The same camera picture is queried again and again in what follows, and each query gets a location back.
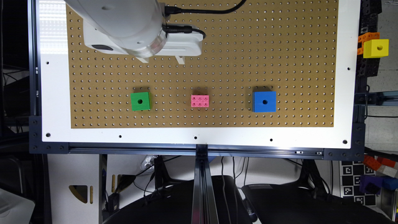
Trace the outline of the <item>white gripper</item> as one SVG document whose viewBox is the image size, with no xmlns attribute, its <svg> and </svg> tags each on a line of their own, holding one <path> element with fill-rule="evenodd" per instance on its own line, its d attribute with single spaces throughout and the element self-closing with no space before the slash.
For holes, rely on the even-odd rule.
<svg viewBox="0 0 398 224">
<path fill-rule="evenodd" d="M 83 22 L 83 39 L 87 47 L 104 54 L 128 54 L 123 48 L 117 46 L 107 35 L 101 33 L 87 22 Z M 198 56 L 201 54 L 203 35 L 198 32 L 191 34 L 168 34 L 163 48 L 155 55 L 175 56 L 179 65 L 185 64 L 184 56 Z M 137 57 L 142 63 L 149 63 L 149 58 Z"/>
</svg>

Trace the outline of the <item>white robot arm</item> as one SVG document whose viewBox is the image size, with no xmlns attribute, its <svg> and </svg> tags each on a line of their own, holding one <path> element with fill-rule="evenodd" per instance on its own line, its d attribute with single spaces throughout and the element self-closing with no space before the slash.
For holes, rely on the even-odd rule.
<svg viewBox="0 0 398 224">
<path fill-rule="evenodd" d="M 190 24 L 170 24 L 170 13 L 157 0 L 66 0 L 83 19 L 87 47 L 105 54 L 132 55 L 142 63 L 171 56 L 179 64 L 199 56 L 205 33 Z"/>
</svg>

